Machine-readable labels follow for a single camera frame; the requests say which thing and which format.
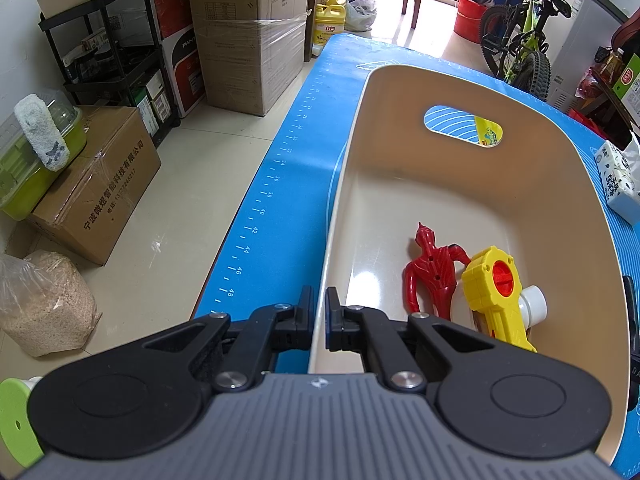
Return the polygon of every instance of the brown cardboard box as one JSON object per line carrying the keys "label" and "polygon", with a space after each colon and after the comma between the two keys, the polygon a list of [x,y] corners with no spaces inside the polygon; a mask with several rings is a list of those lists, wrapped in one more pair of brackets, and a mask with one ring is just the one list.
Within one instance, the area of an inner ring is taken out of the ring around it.
{"label": "brown cardboard box", "polygon": [[103,265],[160,168],[160,158],[136,108],[81,108],[86,146],[28,219],[53,240]]}
{"label": "brown cardboard box", "polygon": [[302,69],[307,0],[190,0],[207,102],[263,116]]}

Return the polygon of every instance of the bicycle wheel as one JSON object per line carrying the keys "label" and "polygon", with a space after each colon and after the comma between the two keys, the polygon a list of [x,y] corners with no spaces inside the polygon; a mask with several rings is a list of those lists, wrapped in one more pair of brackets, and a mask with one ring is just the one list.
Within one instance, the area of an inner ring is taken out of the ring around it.
{"label": "bicycle wheel", "polygon": [[509,12],[509,6],[496,5],[489,7],[480,20],[482,56],[491,73],[498,79],[504,77],[504,74],[500,73],[500,58],[504,55],[504,52],[500,49],[500,44],[507,30]]}
{"label": "bicycle wheel", "polygon": [[542,52],[530,52],[522,63],[520,73],[514,79],[512,86],[546,102],[551,79],[551,65]]}

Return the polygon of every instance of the bicycle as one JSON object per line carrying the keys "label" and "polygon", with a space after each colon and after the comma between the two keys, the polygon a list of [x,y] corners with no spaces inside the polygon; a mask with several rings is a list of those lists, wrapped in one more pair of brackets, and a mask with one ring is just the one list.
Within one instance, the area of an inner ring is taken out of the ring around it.
{"label": "bicycle", "polygon": [[551,65],[543,32],[550,16],[571,17],[565,0],[523,0],[489,7],[480,21],[481,48],[487,66],[498,79],[546,101]]}

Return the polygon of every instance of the transparent plastic lid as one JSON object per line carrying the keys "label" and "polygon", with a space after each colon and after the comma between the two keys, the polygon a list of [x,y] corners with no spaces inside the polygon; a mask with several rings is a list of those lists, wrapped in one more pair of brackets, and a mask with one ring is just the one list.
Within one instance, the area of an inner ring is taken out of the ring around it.
{"label": "transparent plastic lid", "polygon": [[[53,122],[64,136],[78,117],[74,108],[60,90],[44,89],[36,92],[49,108]],[[22,134],[18,119],[11,114],[0,126],[0,201],[36,170],[40,159]]]}

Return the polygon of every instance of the green stool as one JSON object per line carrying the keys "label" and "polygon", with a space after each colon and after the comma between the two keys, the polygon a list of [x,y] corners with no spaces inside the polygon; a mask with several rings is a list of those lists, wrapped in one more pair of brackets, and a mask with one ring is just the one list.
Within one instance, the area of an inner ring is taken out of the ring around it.
{"label": "green stool", "polygon": [[29,467],[43,455],[27,418],[27,400],[40,379],[5,379],[0,383],[0,435],[22,467]]}

